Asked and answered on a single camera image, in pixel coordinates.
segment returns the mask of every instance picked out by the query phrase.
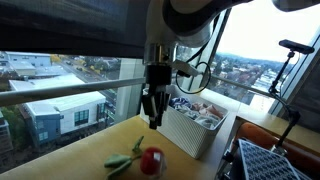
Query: road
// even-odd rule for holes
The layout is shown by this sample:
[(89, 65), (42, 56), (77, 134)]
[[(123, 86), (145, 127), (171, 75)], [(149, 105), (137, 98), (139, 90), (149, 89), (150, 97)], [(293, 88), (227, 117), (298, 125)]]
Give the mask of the road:
[[(73, 73), (74, 75), (76, 75), (79, 79), (81, 79), (85, 83), (110, 80), (106, 77), (99, 76), (98, 74), (96, 74), (95, 72), (92, 72), (91, 70), (87, 70), (85, 67), (74, 63), (74, 61), (72, 61), (72, 60), (71, 60), (71, 62), (73, 63), (73, 65), (66, 64), (65, 63), (66, 61), (67, 60), (63, 60), (62, 62), (56, 63), (56, 65), (63, 67), (63, 69), (69, 73)], [(99, 91), (99, 92), (101, 94), (103, 94), (106, 97), (106, 100), (109, 101), (110, 103), (112, 103), (114, 105), (114, 107), (116, 106), (117, 89), (108, 89), (108, 90)], [(107, 107), (107, 109), (114, 113), (114, 108)]]

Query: wire rack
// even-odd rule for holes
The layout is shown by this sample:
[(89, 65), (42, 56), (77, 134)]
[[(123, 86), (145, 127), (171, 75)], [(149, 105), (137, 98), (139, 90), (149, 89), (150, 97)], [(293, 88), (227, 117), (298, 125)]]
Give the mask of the wire rack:
[(278, 154), (240, 140), (245, 177), (249, 180), (300, 179), (289, 161)]

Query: sky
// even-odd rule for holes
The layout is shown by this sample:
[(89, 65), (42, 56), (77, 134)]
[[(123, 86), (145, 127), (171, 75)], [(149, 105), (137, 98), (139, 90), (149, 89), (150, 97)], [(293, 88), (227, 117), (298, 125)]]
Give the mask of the sky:
[(282, 12), (271, 0), (256, 0), (232, 8), (217, 51), (284, 62), (289, 50), (278, 45), (280, 40), (309, 45), (317, 31), (320, 5)]

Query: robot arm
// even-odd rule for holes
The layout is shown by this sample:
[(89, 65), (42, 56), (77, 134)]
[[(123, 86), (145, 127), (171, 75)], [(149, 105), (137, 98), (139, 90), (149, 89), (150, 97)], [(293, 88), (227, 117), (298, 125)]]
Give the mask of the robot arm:
[[(166, 86), (171, 84), (172, 68), (189, 75), (197, 71), (175, 61), (177, 44), (201, 47), (212, 35), (212, 20), (225, 9), (252, 0), (151, 0), (147, 14), (147, 40), (144, 65), (148, 94), (142, 96), (145, 114), (150, 128), (161, 126), (163, 112), (169, 103)], [(304, 9), (320, 3), (320, 0), (272, 0), (282, 11)]]

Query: wooden table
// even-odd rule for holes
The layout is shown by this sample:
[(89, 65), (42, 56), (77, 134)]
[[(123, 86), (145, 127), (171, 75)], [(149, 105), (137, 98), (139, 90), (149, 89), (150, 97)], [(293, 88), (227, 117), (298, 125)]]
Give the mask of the wooden table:
[[(193, 159), (159, 132), (149, 129), (146, 122), (135, 116), (3, 173), (0, 179), (105, 179), (110, 172), (103, 166), (107, 157), (114, 153), (131, 155), (131, 149), (141, 135), (145, 136), (142, 149), (156, 146), (166, 155), (168, 169), (162, 179), (213, 179), (234, 119), (235, 114), (228, 116), (215, 141), (199, 160)], [(134, 161), (118, 179), (148, 179), (141, 173), (139, 162)]]

